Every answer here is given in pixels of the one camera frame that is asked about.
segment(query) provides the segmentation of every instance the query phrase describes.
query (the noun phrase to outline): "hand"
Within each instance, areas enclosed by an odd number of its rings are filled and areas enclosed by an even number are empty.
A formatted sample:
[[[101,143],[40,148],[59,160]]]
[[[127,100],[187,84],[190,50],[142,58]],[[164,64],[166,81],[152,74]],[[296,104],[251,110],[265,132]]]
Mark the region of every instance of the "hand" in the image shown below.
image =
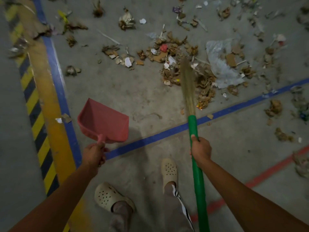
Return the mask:
[[[109,152],[109,149],[105,148],[104,142],[88,145],[83,151],[82,164],[89,167],[94,175],[97,175],[98,168],[105,163],[105,152]]]
[[[210,160],[211,158],[211,145],[209,141],[205,138],[198,137],[199,141],[194,134],[191,135],[192,148],[191,153],[196,161],[197,166],[201,166],[202,162],[205,160]]]

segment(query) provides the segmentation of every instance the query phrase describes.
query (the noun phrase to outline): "dustpan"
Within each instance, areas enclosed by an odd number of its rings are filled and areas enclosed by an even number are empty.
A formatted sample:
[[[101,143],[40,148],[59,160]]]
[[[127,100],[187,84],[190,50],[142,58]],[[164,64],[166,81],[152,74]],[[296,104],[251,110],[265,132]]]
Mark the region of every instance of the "dustpan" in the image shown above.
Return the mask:
[[[129,117],[88,98],[77,117],[82,133],[98,142],[115,143],[128,139]]]

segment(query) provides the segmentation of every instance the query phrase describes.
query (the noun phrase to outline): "gray pants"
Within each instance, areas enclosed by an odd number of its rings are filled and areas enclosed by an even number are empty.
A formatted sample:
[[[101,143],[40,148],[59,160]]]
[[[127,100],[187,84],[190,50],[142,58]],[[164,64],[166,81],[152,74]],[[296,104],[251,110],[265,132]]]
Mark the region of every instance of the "gray pants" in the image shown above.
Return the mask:
[[[168,232],[192,232],[193,223],[174,185],[166,185],[164,197],[165,229]],[[124,201],[113,206],[109,232],[128,232],[132,208]]]

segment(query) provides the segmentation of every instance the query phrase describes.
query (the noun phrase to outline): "blue floor line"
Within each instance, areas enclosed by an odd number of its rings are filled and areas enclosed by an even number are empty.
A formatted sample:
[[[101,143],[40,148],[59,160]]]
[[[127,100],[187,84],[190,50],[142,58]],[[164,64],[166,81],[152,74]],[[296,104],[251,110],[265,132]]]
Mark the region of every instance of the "blue floor line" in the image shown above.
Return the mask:
[[[41,22],[46,22],[46,17],[45,17],[45,14],[43,12],[41,0],[33,0],[33,2],[34,2],[34,5],[37,9],[38,19]],[[66,113],[66,114],[70,115],[66,96],[65,96],[65,92],[64,92],[64,82],[62,81],[62,78],[61,78],[61,74],[60,74],[61,70],[60,70],[59,65],[57,63],[56,52],[55,52],[55,49],[53,47],[52,39],[48,38],[48,37],[43,37],[43,41],[44,41],[44,44],[46,46],[48,61],[49,61],[49,65],[50,65],[50,68],[51,68],[52,79],[53,79],[53,82],[54,82],[54,85],[55,85],[55,88],[56,88],[61,113],[62,114]],[[226,109],[223,109],[221,111],[213,113],[214,117],[213,117],[212,120],[217,119],[217,118],[222,117],[222,116],[225,116],[225,115],[228,115],[228,114],[233,113],[235,111],[238,111],[240,109],[249,107],[249,106],[254,105],[256,103],[259,103],[263,100],[266,100],[270,97],[274,97],[276,95],[287,92],[293,86],[304,85],[304,84],[307,84],[307,83],[309,83],[309,78],[301,80],[301,81],[294,83],[292,85],[285,86],[281,89],[278,89],[277,93],[275,93],[275,94],[268,93],[264,97],[258,96],[258,97],[255,97],[253,99],[250,99],[248,101],[233,105],[231,107],[228,107]],[[204,116],[204,117],[201,117],[197,120],[197,124],[201,125],[201,124],[204,124],[208,121],[210,121],[210,119],[207,116]],[[68,136],[68,140],[69,140],[69,144],[70,144],[71,151],[72,151],[72,154],[73,154],[73,158],[74,158],[74,161],[75,161],[75,165],[76,165],[76,167],[78,167],[81,164],[82,155],[81,155],[81,151],[79,149],[79,145],[78,145],[78,142],[77,142],[76,134],[74,132],[73,124],[72,124],[72,122],[70,122],[68,124],[65,123],[64,126],[65,126],[66,133],[67,133],[67,136]],[[135,142],[132,142],[132,143],[127,144],[125,146],[119,147],[119,148],[112,150],[111,152],[107,153],[106,159],[110,160],[110,159],[115,158],[117,156],[121,156],[125,153],[128,153],[128,152],[133,151],[135,149],[144,147],[146,145],[157,142],[159,140],[170,137],[172,135],[178,134],[178,133],[185,131],[187,129],[188,129],[188,124],[186,123],[186,124],[182,124],[182,125],[176,126],[174,128],[168,129],[166,131],[160,132],[158,134],[152,135],[150,137],[143,138],[141,140],[137,140]]]
[[[243,109],[243,108],[249,107],[251,105],[257,104],[257,103],[259,103],[259,102],[261,102],[263,100],[266,100],[268,98],[277,96],[277,95],[282,94],[284,92],[287,92],[293,86],[304,85],[304,84],[307,84],[307,83],[309,83],[309,78],[301,80],[301,81],[299,81],[297,83],[285,86],[285,87],[283,87],[281,89],[278,89],[276,91],[276,93],[271,93],[270,92],[270,93],[268,93],[268,94],[266,94],[264,96],[258,96],[258,97],[255,97],[253,99],[250,99],[248,101],[245,101],[245,102],[242,102],[242,103],[238,103],[238,104],[233,105],[231,107],[225,108],[225,109],[223,109],[221,111],[213,113],[214,117],[213,117],[212,120],[218,119],[219,117],[228,115],[228,114],[233,113],[235,111],[238,111],[240,109]],[[208,121],[211,121],[211,119],[208,118],[207,116],[204,116],[204,117],[201,117],[201,118],[197,119],[197,124],[201,125],[201,124],[204,124],[204,123],[206,123]],[[115,158],[117,156],[121,156],[121,155],[123,155],[123,154],[125,154],[127,152],[130,152],[130,151],[133,151],[135,149],[144,147],[146,145],[149,145],[151,143],[157,142],[157,141],[162,140],[164,138],[167,138],[169,136],[175,135],[175,134],[180,133],[182,131],[185,131],[187,129],[188,129],[188,123],[176,126],[174,128],[171,128],[171,129],[168,129],[166,131],[160,132],[160,133],[155,134],[153,136],[150,136],[150,137],[147,137],[147,138],[144,138],[144,139],[141,139],[141,140],[137,140],[135,142],[132,142],[132,143],[127,144],[125,146],[119,147],[119,148],[117,148],[115,150],[112,150],[111,152],[107,153],[106,159],[110,160],[110,159]]]

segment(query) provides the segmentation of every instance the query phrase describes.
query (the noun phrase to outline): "red floor line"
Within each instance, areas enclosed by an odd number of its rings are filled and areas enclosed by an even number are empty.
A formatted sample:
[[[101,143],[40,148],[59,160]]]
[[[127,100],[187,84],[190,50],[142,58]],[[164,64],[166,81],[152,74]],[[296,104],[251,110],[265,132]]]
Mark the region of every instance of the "red floor line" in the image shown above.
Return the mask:
[[[304,155],[307,152],[309,152],[309,145],[304,147],[300,151],[298,151],[296,155],[298,155],[298,156]],[[257,185],[259,185],[260,183],[262,183],[263,181],[265,181],[266,179],[268,179],[269,177],[271,177],[275,173],[279,172],[284,167],[288,166],[291,162],[293,162],[293,155],[287,157],[286,159],[282,160],[281,162],[277,163],[276,165],[270,167],[269,169],[264,171],[262,174],[258,175],[257,177],[255,177],[252,180],[250,180],[249,182],[247,182],[245,185],[249,188],[256,187]],[[217,201],[214,201],[214,202],[212,202],[208,205],[207,213],[211,214],[224,205],[225,205],[225,201],[222,198],[217,200]],[[198,221],[197,214],[192,215],[190,217],[191,217],[192,222]]]

